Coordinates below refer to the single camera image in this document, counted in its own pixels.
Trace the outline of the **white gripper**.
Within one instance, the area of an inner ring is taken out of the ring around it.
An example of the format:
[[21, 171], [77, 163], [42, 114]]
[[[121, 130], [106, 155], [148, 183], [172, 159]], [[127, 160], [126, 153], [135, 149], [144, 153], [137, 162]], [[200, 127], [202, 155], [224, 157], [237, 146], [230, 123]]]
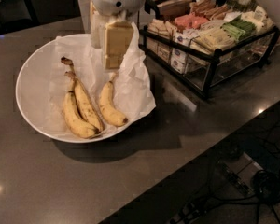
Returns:
[[91, 0], [90, 23], [91, 44], [99, 49], [103, 43], [103, 64], [105, 69], [119, 69], [133, 38], [133, 27], [128, 21], [109, 22], [108, 16], [126, 11], [135, 14], [145, 0]]

